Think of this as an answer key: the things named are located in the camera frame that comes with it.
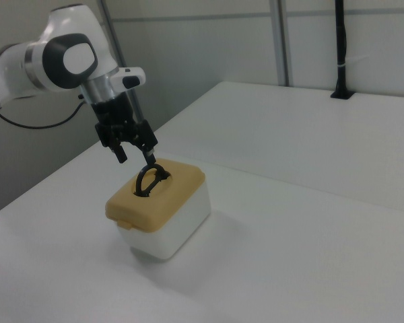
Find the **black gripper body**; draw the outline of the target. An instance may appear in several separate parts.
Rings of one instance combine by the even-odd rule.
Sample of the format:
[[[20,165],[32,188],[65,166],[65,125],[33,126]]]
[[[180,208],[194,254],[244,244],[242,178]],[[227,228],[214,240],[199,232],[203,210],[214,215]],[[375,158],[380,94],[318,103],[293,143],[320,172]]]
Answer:
[[[116,150],[122,142],[128,142],[140,150],[152,150],[157,145],[148,121],[134,120],[127,94],[92,104],[92,109],[98,119],[95,129],[104,147]]]

